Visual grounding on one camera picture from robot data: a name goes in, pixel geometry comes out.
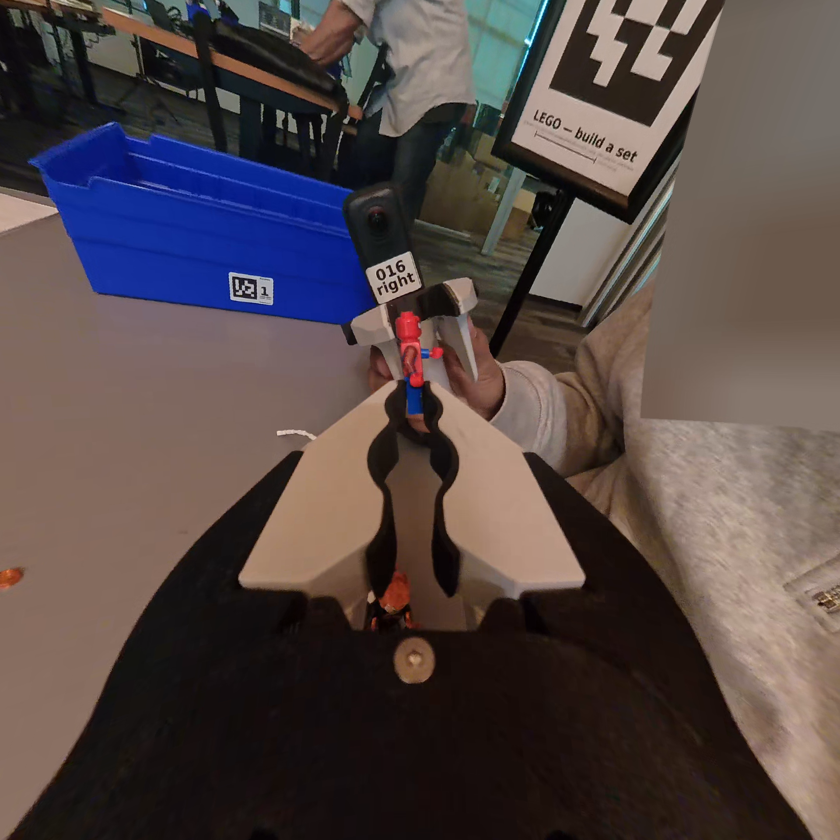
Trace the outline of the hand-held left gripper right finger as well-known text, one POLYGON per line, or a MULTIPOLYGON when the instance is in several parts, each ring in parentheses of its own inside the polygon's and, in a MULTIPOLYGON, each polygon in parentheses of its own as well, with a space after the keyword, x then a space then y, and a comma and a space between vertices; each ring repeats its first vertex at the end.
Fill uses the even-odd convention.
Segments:
POLYGON ((493 602, 582 588, 585 573, 526 453, 438 384, 427 387, 435 579, 466 618, 493 602))

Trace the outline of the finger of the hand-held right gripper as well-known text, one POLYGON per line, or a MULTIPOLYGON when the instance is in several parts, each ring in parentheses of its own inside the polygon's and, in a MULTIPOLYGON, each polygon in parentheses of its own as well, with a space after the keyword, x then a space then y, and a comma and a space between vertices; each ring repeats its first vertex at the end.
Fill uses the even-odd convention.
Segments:
POLYGON ((375 347, 381 351, 392 378, 403 378, 403 360, 400 341, 396 337, 391 313, 387 305, 379 305, 356 316, 344 324, 347 344, 375 347))
POLYGON ((468 277, 442 281, 429 288, 429 317, 435 333, 455 352, 472 382, 478 380, 478 369, 469 319, 477 302, 473 280, 468 277))

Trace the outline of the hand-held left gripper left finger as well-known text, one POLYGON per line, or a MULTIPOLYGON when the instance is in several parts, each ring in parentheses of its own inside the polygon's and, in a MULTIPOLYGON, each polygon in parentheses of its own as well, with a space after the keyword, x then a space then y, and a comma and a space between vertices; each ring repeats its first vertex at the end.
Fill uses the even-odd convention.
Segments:
POLYGON ((238 575, 243 588, 329 596, 352 629, 363 628, 371 590, 364 552, 383 507, 367 457, 389 423, 385 400, 395 388, 383 386, 302 450, 238 575))

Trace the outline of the blue red lego minifigure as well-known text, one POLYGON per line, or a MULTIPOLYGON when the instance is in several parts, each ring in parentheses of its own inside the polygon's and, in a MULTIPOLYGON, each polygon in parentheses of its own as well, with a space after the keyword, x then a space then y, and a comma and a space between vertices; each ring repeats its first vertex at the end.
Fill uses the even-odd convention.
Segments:
POLYGON ((403 311, 395 320, 395 334, 399 344, 402 378, 406 386, 406 414, 424 414, 424 361, 441 360, 444 350, 424 349, 421 346, 421 321, 412 311, 403 311))

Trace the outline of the lego motorcycle model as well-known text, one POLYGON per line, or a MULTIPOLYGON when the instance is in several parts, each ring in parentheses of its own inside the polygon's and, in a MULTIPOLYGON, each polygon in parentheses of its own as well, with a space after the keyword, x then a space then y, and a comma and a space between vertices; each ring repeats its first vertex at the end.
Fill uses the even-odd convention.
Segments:
MULTIPOLYGON (((307 445, 318 437, 292 429, 280 430, 277 434, 306 438, 307 445)), ((387 476, 396 464, 398 451, 390 445, 387 445, 385 449, 385 466, 382 469, 369 467, 367 460, 371 477, 383 494, 383 507, 380 529, 364 552, 366 570, 371 584, 364 615, 366 627, 383 627, 384 615, 399 616, 410 612, 410 584, 406 574, 396 568, 396 525, 392 496, 386 483, 387 476)))

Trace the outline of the person's right forearm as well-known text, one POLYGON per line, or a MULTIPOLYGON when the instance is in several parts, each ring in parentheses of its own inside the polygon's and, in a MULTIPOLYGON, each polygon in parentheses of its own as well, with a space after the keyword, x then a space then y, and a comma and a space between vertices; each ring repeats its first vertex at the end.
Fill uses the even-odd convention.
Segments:
POLYGON ((571 372, 493 364, 505 395, 492 424, 582 495, 610 497, 618 466, 642 486, 658 472, 655 423, 642 418, 655 285, 648 282, 582 341, 571 372))

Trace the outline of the person's right hand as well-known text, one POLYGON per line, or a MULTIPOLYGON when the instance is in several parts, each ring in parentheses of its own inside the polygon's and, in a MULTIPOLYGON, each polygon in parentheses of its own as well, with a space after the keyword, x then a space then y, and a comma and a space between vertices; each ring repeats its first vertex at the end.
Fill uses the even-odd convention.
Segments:
MULTIPOLYGON (((473 381, 460 363, 456 351, 443 344, 441 362, 445 368, 451 392, 473 411, 490 421, 498 412, 506 394, 506 385, 499 363, 490 352, 487 336, 468 316, 469 336, 476 357, 478 377, 473 381)), ((367 379, 371 392, 376 392, 392 380, 390 369, 381 351, 370 347, 370 363, 367 379)), ((427 428, 422 415, 406 417, 410 426, 419 434, 426 434, 427 428)))

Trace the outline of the brown cardboard box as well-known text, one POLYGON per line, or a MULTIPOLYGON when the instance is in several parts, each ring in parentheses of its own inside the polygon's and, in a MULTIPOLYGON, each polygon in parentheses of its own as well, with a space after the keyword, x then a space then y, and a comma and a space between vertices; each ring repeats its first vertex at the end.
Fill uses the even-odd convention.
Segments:
POLYGON ((437 161, 419 219, 484 238, 501 208, 513 172, 510 167, 499 171, 475 161, 467 151, 450 162, 437 161))

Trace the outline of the black bag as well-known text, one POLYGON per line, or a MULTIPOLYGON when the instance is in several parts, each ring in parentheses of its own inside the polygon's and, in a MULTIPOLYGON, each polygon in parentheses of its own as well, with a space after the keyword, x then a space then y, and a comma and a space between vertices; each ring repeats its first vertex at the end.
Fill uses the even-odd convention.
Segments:
POLYGON ((263 30, 233 25, 222 18, 209 23, 207 34, 209 46, 217 54, 315 91, 341 109, 349 106, 341 82, 283 38, 263 30))

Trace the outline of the framed marker sign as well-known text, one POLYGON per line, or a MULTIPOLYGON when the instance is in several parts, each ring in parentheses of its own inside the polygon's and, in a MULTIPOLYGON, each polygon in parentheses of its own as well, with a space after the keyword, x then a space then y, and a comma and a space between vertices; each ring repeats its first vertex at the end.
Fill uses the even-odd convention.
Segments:
POLYGON ((557 189, 498 356, 574 200, 631 224, 683 149, 722 1, 546 2, 492 153, 557 189))

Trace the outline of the wooden desk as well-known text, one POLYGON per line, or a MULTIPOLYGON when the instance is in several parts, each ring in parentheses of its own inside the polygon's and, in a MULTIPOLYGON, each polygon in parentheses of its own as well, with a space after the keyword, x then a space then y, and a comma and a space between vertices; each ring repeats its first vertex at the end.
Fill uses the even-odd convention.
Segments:
POLYGON ((228 151, 222 109, 217 99, 218 89, 239 97, 238 152, 240 157, 251 161, 272 160, 273 153, 269 149, 275 142, 278 111, 293 118, 303 117, 304 122, 312 119, 318 127, 321 126, 321 116, 327 115, 322 138, 314 143, 315 157, 310 155, 309 133, 298 134, 302 161, 293 164, 292 169, 321 181, 332 179, 344 123, 348 117, 361 116, 361 111, 350 105, 349 98, 349 106, 343 109, 315 91, 217 54, 208 43, 207 28, 215 19, 207 11, 198 11, 189 35, 183 36, 157 24, 146 24, 131 13, 102 6, 99 2, 94 4, 103 22, 116 30, 195 59, 199 87, 204 90, 207 117, 217 151, 228 151))

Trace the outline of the blue plastic bin white tag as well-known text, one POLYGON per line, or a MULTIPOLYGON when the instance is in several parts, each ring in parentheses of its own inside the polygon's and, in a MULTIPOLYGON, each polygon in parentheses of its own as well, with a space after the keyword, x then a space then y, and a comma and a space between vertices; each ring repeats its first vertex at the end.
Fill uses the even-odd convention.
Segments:
POLYGON ((51 196, 97 293, 339 325, 375 306, 339 203, 264 206, 95 178, 51 196))

